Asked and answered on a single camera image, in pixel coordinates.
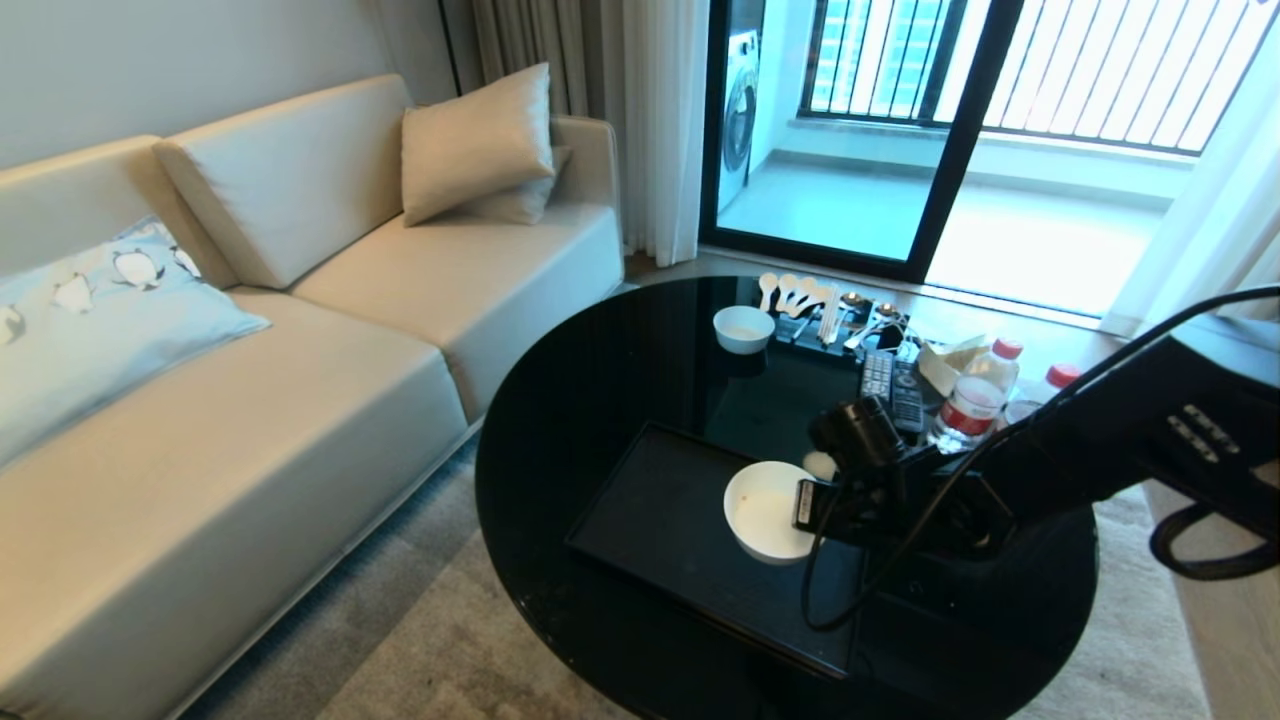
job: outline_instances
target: beige pillow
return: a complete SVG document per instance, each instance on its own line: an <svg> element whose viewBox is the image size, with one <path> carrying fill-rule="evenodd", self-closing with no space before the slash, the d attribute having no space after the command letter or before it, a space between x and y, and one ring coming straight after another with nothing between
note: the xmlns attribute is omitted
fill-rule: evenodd
<svg viewBox="0 0 1280 720"><path fill-rule="evenodd" d="M406 110L401 140L404 224L556 174L547 63L448 102Z"/></svg>
<svg viewBox="0 0 1280 720"><path fill-rule="evenodd" d="M543 213L547 210L547 201L550 200L552 191L556 190L556 181L559 179L561 168L564 167L564 163L568 163L570 156L573 155L573 149L567 145L558 145L552 147L552 155L556 158L554 177L538 178L508 190L499 190L493 195L468 200L458 205L456 210L463 215L536 225L538 220L543 219Z"/></svg>

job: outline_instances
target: throw pillow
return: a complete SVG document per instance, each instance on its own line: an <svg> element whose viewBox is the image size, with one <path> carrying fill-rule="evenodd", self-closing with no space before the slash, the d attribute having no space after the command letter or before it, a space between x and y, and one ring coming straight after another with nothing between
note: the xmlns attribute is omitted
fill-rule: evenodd
<svg viewBox="0 0 1280 720"><path fill-rule="evenodd" d="M499 190L493 195L468 200L458 205L457 211L492 220L536 225L538 220L543 219L543 213L547 211L547 201L550 200L552 191L556 190L561 168L568 163L573 149L561 145L552 147L552 154L556 156L554 177L538 178L509 190Z"/></svg>
<svg viewBox="0 0 1280 720"><path fill-rule="evenodd" d="M205 284L155 217L0 278L0 468L148 378L269 325Z"/></svg>
<svg viewBox="0 0 1280 720"><path fill-rule="evenodd" d="M456 100L404 111L401 192L404 224L556 174L547 63Z"/></svg>

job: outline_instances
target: balcony railing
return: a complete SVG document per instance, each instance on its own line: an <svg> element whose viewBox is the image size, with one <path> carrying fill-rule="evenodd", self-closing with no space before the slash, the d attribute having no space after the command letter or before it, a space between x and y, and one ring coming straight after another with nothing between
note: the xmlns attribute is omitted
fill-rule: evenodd
<svg viewBox="0 0 1280 720"><path fill-rule="evenodd" d="M950 124L988 4L818 0L801 115ZM1027 0L986 129L1199 155L1277 6Z"/></svg>

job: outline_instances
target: sofa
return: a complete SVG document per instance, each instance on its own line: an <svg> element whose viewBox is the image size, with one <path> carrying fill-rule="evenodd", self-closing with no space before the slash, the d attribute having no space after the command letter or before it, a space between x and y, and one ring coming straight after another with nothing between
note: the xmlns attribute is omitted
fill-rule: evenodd
<svg viewBox="0 0 1280 720"><path fill-rule="evenodd" d="M180 714L621 282L605 123L553 118L540 223L404 227L408 106L384 76L0 170L0 277L156 214L273 323L0 474L0 717Z"/></svg>

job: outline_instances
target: white bowl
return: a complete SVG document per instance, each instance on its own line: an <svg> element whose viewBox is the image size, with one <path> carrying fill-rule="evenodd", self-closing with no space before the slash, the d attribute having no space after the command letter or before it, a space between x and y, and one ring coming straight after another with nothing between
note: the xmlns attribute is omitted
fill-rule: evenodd
<svg viewBox="0 0 1280 720"><path fill-rule="evenodd" d="M716 340L733 355L753 355L764 350L773 337L773 318L749 305L733 305L716 313Z"/></svg>
<svg viewBox="0 0 1280 720"><path fill-rule="evenodd" d="M724 520L748 555L791 565L809 555L813 534L791 527L796 484L813 479L803 468L773 460L748 465L724 488Z"/></svg>

